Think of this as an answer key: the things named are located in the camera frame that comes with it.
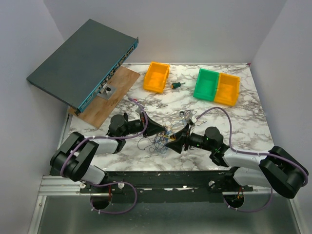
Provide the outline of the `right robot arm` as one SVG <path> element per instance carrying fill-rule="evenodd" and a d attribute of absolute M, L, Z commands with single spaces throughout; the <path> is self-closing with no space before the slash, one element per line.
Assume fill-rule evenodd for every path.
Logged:
<path fill-rule="evenodd" d="M 216 127 L 208 127 L 204 135 L 191 133 L 190 125 L 174 134 L 174 140 L 166 147 L 177 153 L 195 147 L 209 151 L 209 158 L 217 166 L 234 168 L 232 175 L 225 177 L 224 185 L 230 191 L 241 186 L 255 185 L 272 188 L 285 198 L 294 198 L 308 181 L 308 172 L 293 157 L 280 147 L 269 152 L 243 152 L 233 150 L 224 142 Z"/>

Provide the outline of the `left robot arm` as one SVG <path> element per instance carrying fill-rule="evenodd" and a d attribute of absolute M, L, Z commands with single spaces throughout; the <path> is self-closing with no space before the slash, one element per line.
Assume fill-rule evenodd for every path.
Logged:
<path fill-rule="evenodd" d="M 122 150 L 126 139 L 143 135 L 150 137 L 165 131 L 165 127 L 151 120 L 144 113 L 139 119 L 129 121 L 127 114 L 114 115 L 109 124 L 107 135 L 85 137 L 73 132 L 54 153 L 50 166 L 61 176 L 72 181 L 91 183 L 92 188 L 104 192 L 108 187 L 105 172 L 91 162 L 95 155 L 116 154 Z"/>

